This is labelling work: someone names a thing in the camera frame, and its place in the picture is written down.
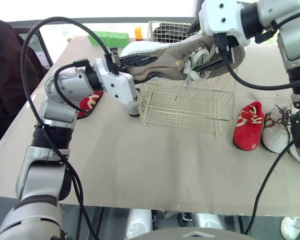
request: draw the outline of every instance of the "green box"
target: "green box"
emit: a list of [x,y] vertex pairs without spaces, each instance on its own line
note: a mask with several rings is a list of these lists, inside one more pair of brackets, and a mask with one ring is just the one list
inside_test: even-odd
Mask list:
[[[107,47],[117,47],[123,49],[130,43],[129,35],[127,33],[108,32],[108,31],[93,31]],[[92,45],[98,45],[99,43],[91,36],[88,38]]]

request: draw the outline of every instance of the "wire cage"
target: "wire cage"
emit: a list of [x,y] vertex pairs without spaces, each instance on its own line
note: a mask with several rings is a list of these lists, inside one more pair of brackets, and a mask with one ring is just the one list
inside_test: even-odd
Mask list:
[[186,38],[189,23],[149,21],[147,41],[176,43]]
[[182,80],[154,78],[140,88],[139,113],[147,123],[199,129],[217,136],[228,127],[236,81],[229,73],[185,86]]

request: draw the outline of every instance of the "floor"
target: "floor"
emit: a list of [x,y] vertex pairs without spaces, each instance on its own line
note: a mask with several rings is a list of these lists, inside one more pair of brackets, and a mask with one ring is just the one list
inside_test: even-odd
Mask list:
[[[4,217],[17,202],[13,198],[0,197],[0,225]],[[79,207],[77,205],[61,204],[61,209],[64,230],[74,239],[76,236]],[[92,225],[95,227],[100,208],[88,206],[86,209],[90,219],[94,222]],[[128,212],[129,210],[126,208],[105,208],[99,234],[100,240],[123,239]],[[248,216],[221,216],[220,218],[226,230],[237,233],[240,233],[240,228],[246,229],[250,220]],[[258,240],[285,240],[280,231],[282,219],[283,217],[257,216],[251,229],[252,236]],[[158,221],[159,229],[179,227],[176,214],[165,219],[162,212],[159,212]],[[88,227],[84,220],[81,225],[80,239],[93,240],[92,236],[89,235]]]

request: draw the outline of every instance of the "robotic arm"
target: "robotic arm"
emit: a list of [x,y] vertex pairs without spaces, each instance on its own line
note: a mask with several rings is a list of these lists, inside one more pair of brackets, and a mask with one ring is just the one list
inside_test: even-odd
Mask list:
[[[252,37],[255,37],[257,42],[262,42],[272,37],[274,30],[279,29],[278,45],[282,60],[289,81],[295,83],[300,81],[300,16],[290,18],[296,14],[300,14],[300,0],[259,0],[247,8],[243,8],[234,0],[206,0],[202,4],[200,26],[205,35],[214,38],[216,55],[227,56],[230,59],[232,47],[247,46]],[[227,36],[232,36],[236,40],[228,41]],[[116,49],[113,49],[112,53],[116,67],[121,71],[109,70],[109,59],[105,62],[97,58],[93,67],[89,61],[83,59],[73,63],[75,69],[64,70],[47,81],[45,85],[47,97],[39,111],[43,125],[35,126],[31,146],[26,150],[16,184],[16,194],[20,202],[4,219],[0,227],[0,240],[70,239],[62,230],[59,201],[65,199],[71,190],[72,173],[69,166],[51,148],[45,131],[49,132],[56,147],[68,159],[70,154],[68,147],[78,111],[69,106],[67,101],[78,105],[82,98],[93,94],[94,90],[107,91],[112,99],[125,105],[131,116],[138,115],[135,79],[133,74],[130,74],[129,68],[125,69],[125,65],[133,63],[133,71],[136,72],[136,68],[157,61],[158,56],[134,54],[119,58]],[[217,63],[198,69],[211,70],[222,67],[225,66],[218,60]],[[151,72],[144,80],[147,81],[158,74],[160,74],[158,71]],[[291,98],[294,106],[300,109],[300,86],[293,88]],[[300,152],[300,111],[291,116],[291,123],[295,145]],[[216,240],[225,239],[222,237],[224,233],[214,230],[209,230],[207,234],[191,228],[188,231],[189,237],[194,233],[193,236],[197,237],[210,238],[214,235]],[[155,239],[178,239],[177,236],[173,237],[173,234],[177,233],[181,234],[181,231],[171,231],[172,235],[168,238],[165,231],[156,232]],[[149,233],[144,235],[144,239],[154,238],[151,238]]]

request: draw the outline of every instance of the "dark jacket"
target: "dark jacket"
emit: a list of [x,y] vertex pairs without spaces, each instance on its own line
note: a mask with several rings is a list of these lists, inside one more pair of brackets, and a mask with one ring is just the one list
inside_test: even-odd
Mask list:
[[[8,23],[0,20],[0,139],[26,102],[20,70],[22,45],[23,39]],[[26,70],[32,93],[47,70],[30,48]]]

